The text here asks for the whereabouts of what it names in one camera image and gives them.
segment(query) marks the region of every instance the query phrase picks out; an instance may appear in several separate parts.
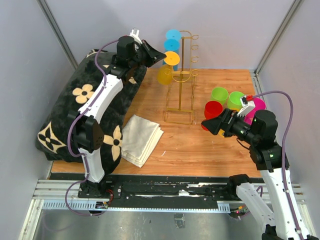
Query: gray wall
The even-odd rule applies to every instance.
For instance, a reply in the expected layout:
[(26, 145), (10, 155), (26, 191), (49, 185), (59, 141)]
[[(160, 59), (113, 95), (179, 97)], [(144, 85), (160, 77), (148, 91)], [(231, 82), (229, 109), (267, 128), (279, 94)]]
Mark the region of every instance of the gray wall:
[[(292, 178), (301, 183), (317, 235), (320, 236), (320, 1), (306, 0), (260, 74), (263, 91), (287, 92), (294, 115), (286, 152)], [(279, 122), (282, 139), (289, 117), (284, 96), (266, 97)]]
[(195, 66), (215, 69), (254, 69), (292, 1), (47, 0), (78, 62), (133, 27), (163, 51), (166, 31), (176, 28), (200, 35)]
[(16, 240), (49, 162), (37, 132), (73, 69), (36, 0), (0, 1), (0, 233)]

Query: white towel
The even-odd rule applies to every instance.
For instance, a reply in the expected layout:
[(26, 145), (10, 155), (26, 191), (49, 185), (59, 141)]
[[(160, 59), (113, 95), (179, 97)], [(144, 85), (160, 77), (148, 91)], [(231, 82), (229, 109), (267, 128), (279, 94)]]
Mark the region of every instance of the white towel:
[(141, 168), (164, 133), (159, 126), (133, 115), (122, 130), (122, 157)]

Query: wooden board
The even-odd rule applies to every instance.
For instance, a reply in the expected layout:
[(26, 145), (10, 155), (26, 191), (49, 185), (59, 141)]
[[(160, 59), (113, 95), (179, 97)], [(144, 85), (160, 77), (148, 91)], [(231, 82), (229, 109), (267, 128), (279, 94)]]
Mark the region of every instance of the wooden board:
[[(122, 159), (115, 174), (176, 175), (176, 176), (224, 176), (248, 174), (260, 177), (249, 151), (240, 146), (236, 137), (214, 136), (201, 128), (205, 119), (205, 104), (215, 87), (224, 87), (229, 93), (240, 91), (254, 95), (248, 70), (201, 69), (196, 80), (194, 109), (195, 123), (184, 125), (164, 122), (164, 110), (168, 87), (156, 80), (157, 69), (149, 69), (126, 116), (124, 124), (137, 115), (159, 123), (164, 131), (155, 150), (141, 168)], [(179, 83), (174, 82), (170, 104), (178, 106)], [(190, 104), (187, 83), (182, 91), (182, 105)], [(82, 163), (55, 161), (52, 172), (84, 173)]]

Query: magenta cup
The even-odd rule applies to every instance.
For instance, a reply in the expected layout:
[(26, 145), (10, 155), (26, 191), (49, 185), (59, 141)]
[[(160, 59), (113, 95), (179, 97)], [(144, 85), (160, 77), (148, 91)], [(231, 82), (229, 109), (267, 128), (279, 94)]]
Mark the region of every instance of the magenta cup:
[(255, 116), (256, 111), (266, 109), (265, 102), (260, 98), (254, 98), (253, 102), (254, 102), (255, 108), (246, 115), (248, 119), (252, 119)]
[(252, 124), (252, 119), (250, 117), (245, 116), (244, 117), (244, 122), (251, 125)]

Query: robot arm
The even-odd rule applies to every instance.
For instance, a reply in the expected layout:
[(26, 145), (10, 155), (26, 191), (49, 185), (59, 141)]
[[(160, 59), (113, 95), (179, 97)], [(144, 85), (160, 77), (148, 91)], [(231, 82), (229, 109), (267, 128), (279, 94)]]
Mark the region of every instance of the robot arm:
[[(237, 136), (241, 141), (250, 144), (250, 157), (266, 184), (274, 214), (257, 194), (247, 175), (231, 176), (228, 183), (229, 193), (242, 199), (247, 205), (261, 228), (263, 240), (318, 239), (310, 236), (299, 213), (291, 186), (287, 157), (285, 166), (282, 166), (282, 147), (275, 142), (278, 127), (276, 116), (271, 111), (258, 110), (252, 125), (249, 125), (244, 122), (247, 111), (240, 112), (244, 114), (227, 108), (220, 116), (203, 121), (202, 125), (214, 135), (222, 129), (225, 138)], [(295, 222), (298, 222), (300, 230), (297, 230)]]
[(140, 66), (151, 67), (166, 57), (139, 38), (139, 30), (133, 29), (129, 36), (122, 36), (117, 42), (117, 53), (106, 69), (106, 79), (78, 112), (70, 112), (68, 118), (74, 122), (71, 140), (81, 154), (87, 181), (99, 188), (105, 172), (102, 168), (100, 147), (104, 133), (100, 127), (101, 118), (114, 97), (134, 75)]

